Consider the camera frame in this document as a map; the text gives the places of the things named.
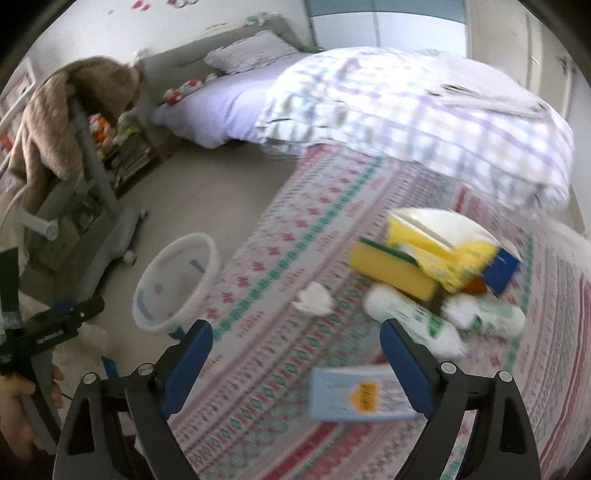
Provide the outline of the person's left hand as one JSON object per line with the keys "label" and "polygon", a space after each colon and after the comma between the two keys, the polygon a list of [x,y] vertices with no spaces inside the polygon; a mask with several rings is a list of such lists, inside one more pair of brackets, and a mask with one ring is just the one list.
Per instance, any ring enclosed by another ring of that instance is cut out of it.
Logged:
{"label": "person's left hand", "polygon": [[21,398],[35,392],[35,384],[19,375],[1,377],[1,434],[19,461],[30,461],[36,434],[31,427]]}

